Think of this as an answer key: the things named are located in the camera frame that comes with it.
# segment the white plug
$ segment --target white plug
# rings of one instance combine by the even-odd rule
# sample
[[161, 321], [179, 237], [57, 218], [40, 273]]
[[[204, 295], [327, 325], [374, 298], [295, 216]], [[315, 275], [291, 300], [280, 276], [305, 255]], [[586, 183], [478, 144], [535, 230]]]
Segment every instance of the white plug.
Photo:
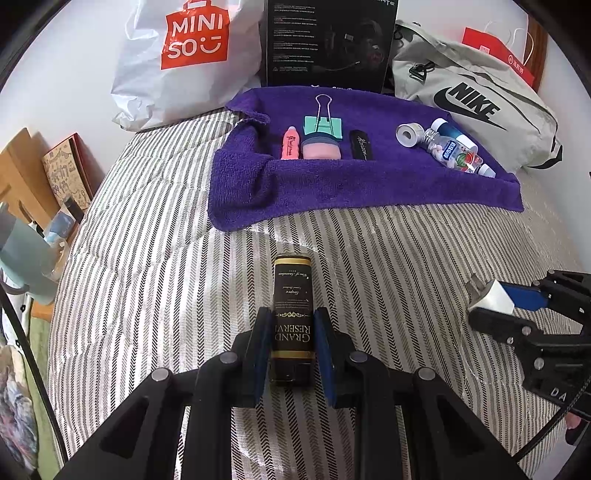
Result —
[[476, 292], [476, 300], [470, 304], [468, 312], [474, 309], [486, 309], [506, 315], [513, 315], [515, 303], [498, 280], [491, 280], [485, 286], [482, 285], [482, 282], [478, 278], [475, 278], [475, 275], [472, 276], [471, 280], [472, 283], [469, 282], [466, 284], [466, 288], [468, 291], [473, 290]]

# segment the gray nike bag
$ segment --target gray nike bag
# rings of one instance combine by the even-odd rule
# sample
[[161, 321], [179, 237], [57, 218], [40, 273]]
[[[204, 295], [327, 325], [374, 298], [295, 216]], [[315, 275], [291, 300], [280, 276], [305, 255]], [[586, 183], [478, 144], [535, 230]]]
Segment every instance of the gray nike bag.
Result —
[[392, 45], [396, 97], [450, 112], [463, 133], [478, 140], [506, 171], [549, 168], [562, 160], [556, 117], [511, 66], [467, 45], [438, 40], [414, 24], [397, 24]]

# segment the teal binder clip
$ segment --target teal binder clip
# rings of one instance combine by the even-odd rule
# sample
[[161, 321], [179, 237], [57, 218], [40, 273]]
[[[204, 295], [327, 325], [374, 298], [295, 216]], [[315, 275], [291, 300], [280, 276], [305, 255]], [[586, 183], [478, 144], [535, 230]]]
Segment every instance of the teal binder clip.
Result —
[[[320, 116], [320, 110], [322, 108], [320, 104], [320, 97], [327, 97], [329, 99], [328, 104], [326, 105], [326, 112], [328, 117]], [[330, 134], [333, 137], [342, 140], [343, 139], [343, 127], [342, 127], [342, 120], [340, 118], [332, 118], [330, 116], [330, 104], [332, 103], [332, 98], [325, 93], [321, 93], [316, 97], [316, 102], [318, 103], [318, 114], [316, 117], [307, 116], [304, 118], [304, 134], [312, 134], [315, 132], [322, 132], [325, 134]]]

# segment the roll of tape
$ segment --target roll of tape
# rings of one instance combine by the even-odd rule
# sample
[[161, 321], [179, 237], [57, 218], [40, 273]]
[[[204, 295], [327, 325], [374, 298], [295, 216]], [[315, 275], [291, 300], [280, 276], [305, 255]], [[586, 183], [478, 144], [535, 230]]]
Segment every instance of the roll of tape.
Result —
[[414, 147], [425, 136], [425, 130], [419, 124], [402, 124], [396, 129], [396, 139], [404, 147]]

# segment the bed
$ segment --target bed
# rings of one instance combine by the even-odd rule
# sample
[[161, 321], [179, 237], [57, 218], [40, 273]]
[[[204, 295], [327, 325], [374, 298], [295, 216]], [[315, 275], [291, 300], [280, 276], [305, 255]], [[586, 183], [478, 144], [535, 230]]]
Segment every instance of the bed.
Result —
[[[529, 284], [549, 268], [580, 269], [536, 182], [518, 173], [523, 213], [328, 209], [221, 232], [207, 217], [209, 172], [239, 121], [221, 109], [137, 134], [95, 197], [51, 324], [48, 386], [69, 455], [153, 369], [195, 369], [229, 349], [271, 305], [272, 261], [284, 252], [311, 256], [315, 304], [357, 348], [391, 368], [434, 368], [515, 453], [556, 408], [521, 387], [509, 346], [471, 331], [464, 283], [473, 273]], [[554, 312], [530, 318], [547, 333], [578, 331]], [[352, 414], [328, 408], [317, 374], [316, 383], [267, 385], [256, 409], [234, 410], [234, 478], [353, 478]], [[521, 462], [528, 475], [561, 434]], [[177, 470], [183, 446], [181, 435]]]

